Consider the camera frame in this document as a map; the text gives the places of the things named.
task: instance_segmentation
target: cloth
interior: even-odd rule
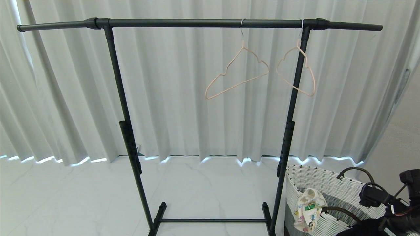
[[[381,220],[381,218],[362,220],[361,223],[337,234],[337,236],[381,236],[383,234],[378,230]]]
[[[327,206],[324,196],[318,190],[306,189],[294,209],[294,227],[302,232],[312,233],[322,208]]]

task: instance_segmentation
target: white garment with cartoon print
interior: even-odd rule
[[[312,233],[322,208],[327,206],[324,196],[318,190],[306,189],[294,209],[294,227],[302,232]]]

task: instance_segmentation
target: vertical pole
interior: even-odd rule
[[[118,95],[120,96],[121,107],[123,109],[124,121],[120,121],[121,132],[123,133],[124,142],[129,155],[131,168],[133,169],[134,179],[136,180],[137,188],[139,190],[140,199],[142,201],[144,214],[146,215],[147,223],[150,231],[154,231],[152,216],[150,215],[149,205],[147,204],[146,194],[144,193],[142,179],[140,178],[141,165],[139,155],[137,153],[136,142],[134,140],[133,128],[131,126],[129,108],[127,105],[126,95],[124,93],[123,80],[121,78],[120,67],[118,65],[117,52],[115,50],[114,35],[110,26],[105,26],[105,36],[108,42],[109,54],[111,56],[112,68],[114,70],[115,81],[117,83]]]
[[[311,31],[311,28],[308,26],[303,29],[302,38],[300,42],[300,49],[303,52],[306,52],[306,46],[308,44],[310,31]],[[296,88],[299,88],[300,76],[302,75],[304,60],[305,60],[305,57],[301,53],[299,53],[299,57],[297,59],[296,72],[294,75],[294,82],[293,82],[293,85]],[[274,200],[273,218],[271,219],[271,226],[270,226],[270,231],[272,232],[274,232],[274,229],[276,227],[278,209],[280,207],[280,198],[281,198],[281,193],[283,191],[284,177],[286,175],[287,161],[289,158],[290,145],[291,145],[291,140],[293,136],[293,129],[294,129],[293,114],[294,114],[294,108],[296,105],[297,92],[298,91],[296,89],[293,89],[293,91],[291,92],[289,112],[287,114],[287,121],[286,121],[286,129],[284,131],[283,146],[281,148],[280,161],[277,167],[278,185],[277,185],[276,199]]]

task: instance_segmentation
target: white marble floor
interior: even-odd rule
[[[238,163],[234,157],[141,158],[152,218],[162,201],[166,218],[263,218],[272,212],[278,159]],[[298,164],[291,158],[290,164]],[[306,165],[341,171],[352,161],[324,158]],[[129,160],[64,166],[55,160],[0,159],[1,236],[145,236],[142,204]],[[283,235],[284,209],[277,236]],[[263,236],[263,223],[163,223],[158,236]]]

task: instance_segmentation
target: wicker basket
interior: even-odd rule
[[[340,207],[356,215],[359,219],[379,218],[385,213],[383,204],[378,208],[367,208],[359,204],[359,193],[363,183],[350,178],[337,178],[338,174],[303,165],[289,166],[286,171],[286,202],[289,209],[286,211],[285,223],[293,236],[309,235],[293,227],[293,209],[297,200],[307,188],[319,190],[329,207]],[[335,236],[354,225],[356,221],[342,213],[329,211],[321,213],[317,227],[312,232],[314,236]]]

